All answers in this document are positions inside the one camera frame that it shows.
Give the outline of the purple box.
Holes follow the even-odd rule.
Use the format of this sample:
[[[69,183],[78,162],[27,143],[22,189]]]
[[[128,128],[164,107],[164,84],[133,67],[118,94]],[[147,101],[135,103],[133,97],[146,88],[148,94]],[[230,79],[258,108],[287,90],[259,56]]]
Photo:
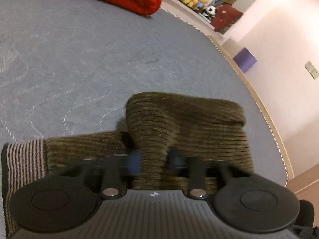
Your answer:
[[[241,51],[239,51],[233,60],[244,73],[252,68],[257,62],[257,59],[247,48],[243,48]]]

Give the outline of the black white plush toy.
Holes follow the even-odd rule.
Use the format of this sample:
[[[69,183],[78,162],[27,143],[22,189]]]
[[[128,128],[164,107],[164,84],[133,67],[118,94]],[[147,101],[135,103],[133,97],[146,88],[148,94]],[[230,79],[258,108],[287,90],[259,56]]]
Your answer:
[[[202,13],[206,18],[214,18],[216,15],[216,7],[212,5],[207,6],[203,9]]]

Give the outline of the wall light switch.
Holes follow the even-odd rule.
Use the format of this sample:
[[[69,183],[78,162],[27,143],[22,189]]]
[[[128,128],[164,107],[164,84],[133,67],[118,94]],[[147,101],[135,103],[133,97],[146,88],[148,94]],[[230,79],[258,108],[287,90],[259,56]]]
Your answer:
[[[318,79],[319,71],[315,68],[315,66],[310,61],[308,61],[305,64],[305,68],[307,69],[307,71],[309,72],[309,74],[312,76],[314,80]]]

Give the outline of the brown corduroy pants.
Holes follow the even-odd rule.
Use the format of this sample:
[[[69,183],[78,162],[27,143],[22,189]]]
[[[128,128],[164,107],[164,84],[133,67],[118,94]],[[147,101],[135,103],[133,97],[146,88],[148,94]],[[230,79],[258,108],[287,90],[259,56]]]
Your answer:
[[[125,132],[110,131],[15,142],[2,149],[2,195],[5,236],[17,226],[9,214],[16,190],[67,162],[107,158],[113,154],[142,154],[141,173],[124,188],[187,189],[187,179],[174,177],[166,160],[174,148],[203,161],[226,161],[243,170],[254,165],[244,131],[243,108],[232,101],[143,92],[126,104]]]

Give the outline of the dark red bag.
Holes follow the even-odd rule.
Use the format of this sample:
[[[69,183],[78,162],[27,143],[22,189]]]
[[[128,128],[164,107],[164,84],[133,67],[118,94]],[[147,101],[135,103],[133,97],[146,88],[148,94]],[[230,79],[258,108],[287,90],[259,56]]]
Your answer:
[[[216,8],[215,17],[210,22],[215,32],[224,33],[225,28],[231,27],[242,16],[243,12],[235,9],[230,4],[222,4]]]

